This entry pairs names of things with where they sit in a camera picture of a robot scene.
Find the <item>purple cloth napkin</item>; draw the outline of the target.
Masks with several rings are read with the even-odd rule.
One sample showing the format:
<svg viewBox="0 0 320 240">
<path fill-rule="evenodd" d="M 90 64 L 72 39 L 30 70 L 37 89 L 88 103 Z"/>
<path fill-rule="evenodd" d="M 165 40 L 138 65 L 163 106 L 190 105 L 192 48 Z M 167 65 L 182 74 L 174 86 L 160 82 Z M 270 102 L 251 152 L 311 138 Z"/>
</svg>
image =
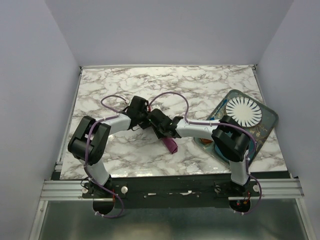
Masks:
<svg viewBox="0 0 320 240">
<path fill-rule="evenodd" d="M 166 146 L 167 150 L 171 153 L 174 154 L 178 151 L 178 145 L 175 142 L 173 138 L 170 137 L 164 137 L 162 138 L 162 142 Z"/>
</svg>

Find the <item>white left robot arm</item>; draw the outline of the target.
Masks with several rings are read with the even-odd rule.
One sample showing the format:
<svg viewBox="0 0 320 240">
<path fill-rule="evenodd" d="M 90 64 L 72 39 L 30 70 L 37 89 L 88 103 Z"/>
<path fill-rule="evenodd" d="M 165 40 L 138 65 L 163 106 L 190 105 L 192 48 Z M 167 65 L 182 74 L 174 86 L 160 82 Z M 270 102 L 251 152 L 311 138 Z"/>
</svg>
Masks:
<svg viewBox="0 0 320 240">
<path fill-rule="evenodd" d="M 88 177 L 96 182 L 93 191 L 99 197 L 107 197 L 111 191 L 108 183 L 110 174 L 102 161 L 109 136 L 135 126 L 148 128 L 147 115 L 147 110 L 126 110 L 100 120 L 84 116 L 78 124 L 67 150 L 83 164 Z"/>
</svg>

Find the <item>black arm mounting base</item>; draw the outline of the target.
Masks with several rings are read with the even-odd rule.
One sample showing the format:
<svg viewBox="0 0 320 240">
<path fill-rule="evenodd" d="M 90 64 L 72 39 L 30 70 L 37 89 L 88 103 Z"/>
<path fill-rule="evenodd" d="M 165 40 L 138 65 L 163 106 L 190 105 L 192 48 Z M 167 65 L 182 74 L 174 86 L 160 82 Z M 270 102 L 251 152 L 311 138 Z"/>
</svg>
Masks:
<svg viewBox="0 0 320 240">
<path fill-rule="evenodd" d="M 96 206 L 128 209 L 229 208 L 247 209 L 259 196 L 252 179 L 236 186 L 229 173 L 112 178 L 109 191 L 87 182 L 82 189 L 85 200 Z"/>
</svg>

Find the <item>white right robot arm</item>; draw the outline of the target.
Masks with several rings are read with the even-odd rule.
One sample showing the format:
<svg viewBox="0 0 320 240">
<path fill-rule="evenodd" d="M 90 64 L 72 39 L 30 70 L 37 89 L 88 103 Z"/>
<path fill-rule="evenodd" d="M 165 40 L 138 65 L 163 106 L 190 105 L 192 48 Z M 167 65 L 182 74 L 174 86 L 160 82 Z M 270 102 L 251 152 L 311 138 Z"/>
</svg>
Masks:
<svg viewBox="0 0 320 240">
<path fill-rule="evenodd" d="M 198 138 L 212 140 L 222 155 L 229 161 L 231 170 L 230 191 L 241 196 L 248 190 L 248 164 L 250 137 L 248 133 L 233 122 L 222 120 L 187 122 L 178 116 L 148 115 L 147 119 L 162 135 L 170 138 Z"/>
</svg>

